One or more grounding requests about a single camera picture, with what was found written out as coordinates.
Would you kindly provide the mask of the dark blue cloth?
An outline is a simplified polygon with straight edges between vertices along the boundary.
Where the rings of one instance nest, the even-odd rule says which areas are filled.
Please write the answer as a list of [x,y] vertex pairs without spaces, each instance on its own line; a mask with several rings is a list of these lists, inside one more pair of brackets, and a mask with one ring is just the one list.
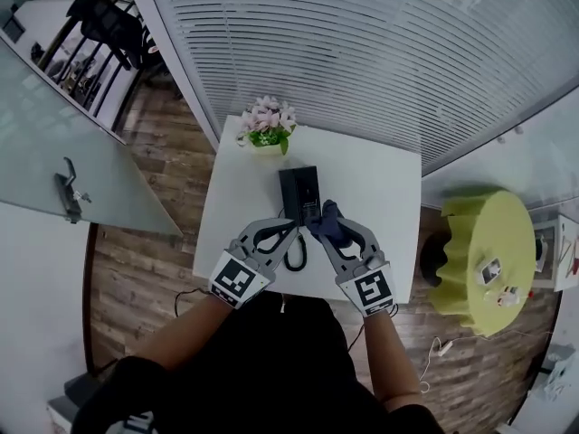
[[321,213],[308,217],[305,220],[305,226],[316,241],[321,242],[320,237],[324,236],[337,248],[346,249],[352,245],[353,241],[337,222],[337,219],[342,217],[343,214],[337,203],[326,200],[322,205]]

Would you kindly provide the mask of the white side table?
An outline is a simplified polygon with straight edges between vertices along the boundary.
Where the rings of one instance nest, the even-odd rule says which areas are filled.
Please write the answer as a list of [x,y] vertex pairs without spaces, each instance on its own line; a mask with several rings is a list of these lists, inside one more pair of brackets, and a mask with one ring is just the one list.
[[579,223],[562,214],[534,224],[536,269],[534,288],[555,292],[579,285]]

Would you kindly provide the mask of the black metal railing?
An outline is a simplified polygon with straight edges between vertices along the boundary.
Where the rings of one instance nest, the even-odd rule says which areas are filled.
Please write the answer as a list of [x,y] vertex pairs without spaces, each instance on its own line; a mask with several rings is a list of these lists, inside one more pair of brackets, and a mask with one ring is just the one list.
[[46,46],[37,66],[65,96],[106,127],[112,127],[125,108],[141,73],[125,52],[85,37],[81,23],[71,17]]

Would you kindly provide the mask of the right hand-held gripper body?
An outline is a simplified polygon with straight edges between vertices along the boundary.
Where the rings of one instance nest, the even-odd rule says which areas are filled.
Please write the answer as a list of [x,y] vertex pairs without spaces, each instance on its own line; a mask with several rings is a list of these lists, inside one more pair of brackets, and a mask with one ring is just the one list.
[[383,255],[352,260],[340,266],[336,284],[363,317],[383,312],[395,304],[391,266]]

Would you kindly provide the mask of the black box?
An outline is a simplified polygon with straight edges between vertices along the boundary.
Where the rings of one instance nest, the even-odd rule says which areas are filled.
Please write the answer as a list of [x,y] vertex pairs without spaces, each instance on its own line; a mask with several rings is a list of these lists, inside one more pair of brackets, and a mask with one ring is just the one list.
[[318,171],[313,166],[283,169],[278,172],[285,217],[299,227],[321,214]]

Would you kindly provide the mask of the person's left forearm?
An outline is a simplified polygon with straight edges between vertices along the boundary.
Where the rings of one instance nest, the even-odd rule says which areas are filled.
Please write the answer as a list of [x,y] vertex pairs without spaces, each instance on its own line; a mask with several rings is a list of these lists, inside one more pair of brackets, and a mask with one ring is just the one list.
[[174,370],[198,354],[233,311],[220,298],[208,295],[147,337],[135,356]]

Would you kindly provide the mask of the pink flowers in cream pot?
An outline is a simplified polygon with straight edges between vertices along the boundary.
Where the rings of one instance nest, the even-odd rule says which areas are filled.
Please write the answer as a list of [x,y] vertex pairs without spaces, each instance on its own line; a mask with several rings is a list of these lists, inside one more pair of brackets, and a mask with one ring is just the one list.
[[287,101],[269,95],[258,97],[241,115],[238,135],[247,136],[248,144],[240,147],[265,156],[285,156],[298,126],[295,109]]

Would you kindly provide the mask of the red white small package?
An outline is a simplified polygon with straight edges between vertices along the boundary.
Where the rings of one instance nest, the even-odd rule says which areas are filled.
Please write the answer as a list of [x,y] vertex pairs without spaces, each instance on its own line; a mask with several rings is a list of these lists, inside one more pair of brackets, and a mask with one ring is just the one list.
[[505,286],[500,289],[489,289],[484,300],[497,307],[512,307],[520,303],[519,287]]

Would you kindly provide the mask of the round yellow-green covered table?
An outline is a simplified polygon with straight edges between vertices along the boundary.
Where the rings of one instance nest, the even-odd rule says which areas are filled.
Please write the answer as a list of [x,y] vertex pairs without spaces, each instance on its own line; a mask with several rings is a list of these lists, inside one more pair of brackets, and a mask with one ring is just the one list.
[[[441,208],[450,229],[441,246],[446,260],[434,275],[440,284],[429,299],[442,315],[457,316],[476,335],[490,337],[509,326],[525,304],[536,268],[533,224],[521,200],[506,190],[454,196]],[[484,259],[499,258],[500,276],[481,286],[475,268]],[[519,287],[520,303],[497,307],[484,300],[489,289]]]

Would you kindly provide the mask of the person's right forearm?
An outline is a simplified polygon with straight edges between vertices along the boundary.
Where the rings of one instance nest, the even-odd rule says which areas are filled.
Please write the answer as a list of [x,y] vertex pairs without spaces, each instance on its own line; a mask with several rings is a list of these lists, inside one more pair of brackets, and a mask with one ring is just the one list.
[[365,345],[375,397],[389,411],[423,405],[420,381],[392,318],[382,311],[364,319]]

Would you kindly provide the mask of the white square table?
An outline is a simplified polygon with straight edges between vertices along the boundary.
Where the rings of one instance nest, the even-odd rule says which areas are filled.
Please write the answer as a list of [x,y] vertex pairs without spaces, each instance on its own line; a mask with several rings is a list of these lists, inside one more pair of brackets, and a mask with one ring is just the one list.
[[305,126],[291,135],[286,155],[260,154],[238,145],[241,128],[240,118],[226,119],[204,203],[194,275],[209,278],[223,250],[250,222],[280,213],[280,169],[313,165],[320,199],[337,202],[348,219],[374,233],[391,263],[395,299],[408,303],[420,224],[420,156]]

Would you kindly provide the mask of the white tissue box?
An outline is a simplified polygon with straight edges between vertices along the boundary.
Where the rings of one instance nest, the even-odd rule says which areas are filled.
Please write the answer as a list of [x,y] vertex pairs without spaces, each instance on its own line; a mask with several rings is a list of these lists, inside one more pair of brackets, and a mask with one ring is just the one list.
[[499,258],[484,259],[475,268],[475,278],[481,286],[487,287],[500,276],[501,271]]

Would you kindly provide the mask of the person's black shirt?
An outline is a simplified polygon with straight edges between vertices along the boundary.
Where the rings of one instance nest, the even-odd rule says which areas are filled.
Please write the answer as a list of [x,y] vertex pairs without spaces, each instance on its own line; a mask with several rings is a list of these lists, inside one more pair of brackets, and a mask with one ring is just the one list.
[[444,434],[424,403],[389,412],[357,379],[327,301],[270,291],[234,309],[174,370],[135,354],[120,359],[71,434],[106,434],[144,413],[157,434]]

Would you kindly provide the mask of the frosted glass door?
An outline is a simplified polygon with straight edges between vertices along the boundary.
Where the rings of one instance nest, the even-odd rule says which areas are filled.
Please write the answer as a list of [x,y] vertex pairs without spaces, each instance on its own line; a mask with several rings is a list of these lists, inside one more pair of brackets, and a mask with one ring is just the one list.
[[0,37],[0,202],[65,218],[53,179],[65,156],[92,200],[80,221],[180,234],[129,148]]

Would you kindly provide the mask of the black office chair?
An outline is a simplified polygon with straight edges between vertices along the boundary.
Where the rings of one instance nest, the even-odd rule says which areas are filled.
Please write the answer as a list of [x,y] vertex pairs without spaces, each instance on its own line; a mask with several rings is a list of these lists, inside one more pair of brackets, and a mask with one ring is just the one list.
[[139,69],[142,65],[140,21],[110,0],[74,0],[67,15],[81,22],[81,34],[106,44],[121,65]]

